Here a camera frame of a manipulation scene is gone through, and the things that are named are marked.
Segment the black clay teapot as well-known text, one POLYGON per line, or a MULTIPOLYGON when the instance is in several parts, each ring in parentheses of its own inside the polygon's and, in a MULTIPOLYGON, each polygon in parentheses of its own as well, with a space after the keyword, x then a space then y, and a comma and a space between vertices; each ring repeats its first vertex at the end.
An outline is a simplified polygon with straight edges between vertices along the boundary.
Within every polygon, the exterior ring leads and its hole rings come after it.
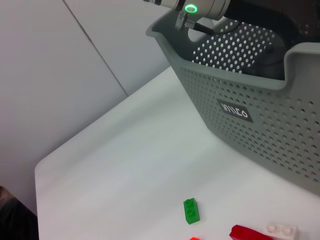
POLYGON ((258 54, 254 63, 244 67, 242 72, 251 76, 284 81, 284 57, 286 52, 285 47, 269 44, 258 54))

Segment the grey perforated plastic storage bin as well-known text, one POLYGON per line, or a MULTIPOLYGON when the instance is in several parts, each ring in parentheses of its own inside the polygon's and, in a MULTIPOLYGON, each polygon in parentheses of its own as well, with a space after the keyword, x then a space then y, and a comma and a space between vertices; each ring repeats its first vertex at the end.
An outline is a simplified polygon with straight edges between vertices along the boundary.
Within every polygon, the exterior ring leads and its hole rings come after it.
POLYGON ((207 128, 230 147, 320 196, 320 43, 284 57, 285 79, 245 74, 267 46, 269 29, 242 23, 234 32, 197 41, 177 30, 174 10, 146 31, 155 38, 207 128))

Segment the dark red arch brick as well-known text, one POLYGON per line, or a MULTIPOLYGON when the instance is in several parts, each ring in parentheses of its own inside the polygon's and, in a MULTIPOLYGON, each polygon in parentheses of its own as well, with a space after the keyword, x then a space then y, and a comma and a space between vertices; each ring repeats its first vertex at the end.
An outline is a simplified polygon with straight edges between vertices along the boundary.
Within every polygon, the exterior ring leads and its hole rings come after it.
POLYGON ((232 240, 272 240, 267 235, 241 225, 234 225, 229 236, 232 240))

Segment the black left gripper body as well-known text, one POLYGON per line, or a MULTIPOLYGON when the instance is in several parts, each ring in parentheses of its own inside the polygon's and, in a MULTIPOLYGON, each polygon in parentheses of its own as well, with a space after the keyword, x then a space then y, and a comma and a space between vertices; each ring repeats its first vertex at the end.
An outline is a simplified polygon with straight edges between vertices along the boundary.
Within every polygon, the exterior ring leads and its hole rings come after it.
POLYGON ((320 0, 230 0, 224 16, 271 30, 288 48, 320 43, 320 0))

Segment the white toy brick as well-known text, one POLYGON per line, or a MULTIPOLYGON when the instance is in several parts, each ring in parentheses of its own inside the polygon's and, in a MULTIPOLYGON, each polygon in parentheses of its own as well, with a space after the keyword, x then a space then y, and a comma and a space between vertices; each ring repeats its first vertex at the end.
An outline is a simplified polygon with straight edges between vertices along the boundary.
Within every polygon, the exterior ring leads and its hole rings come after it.
POLYGON ((270 223, 266 226, 264 234, 273 240, 297 240, 298 228, 294 225, 270 223))

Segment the bright green toy brick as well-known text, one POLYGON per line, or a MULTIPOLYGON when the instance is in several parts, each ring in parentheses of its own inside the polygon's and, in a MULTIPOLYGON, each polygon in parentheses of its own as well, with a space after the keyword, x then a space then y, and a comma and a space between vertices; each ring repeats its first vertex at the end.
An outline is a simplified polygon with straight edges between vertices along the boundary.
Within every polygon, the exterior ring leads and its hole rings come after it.
POLYGON ((187 199, 183 202, 186 222, 191 225, 200 221, 200 214, 195 198, 187 199))

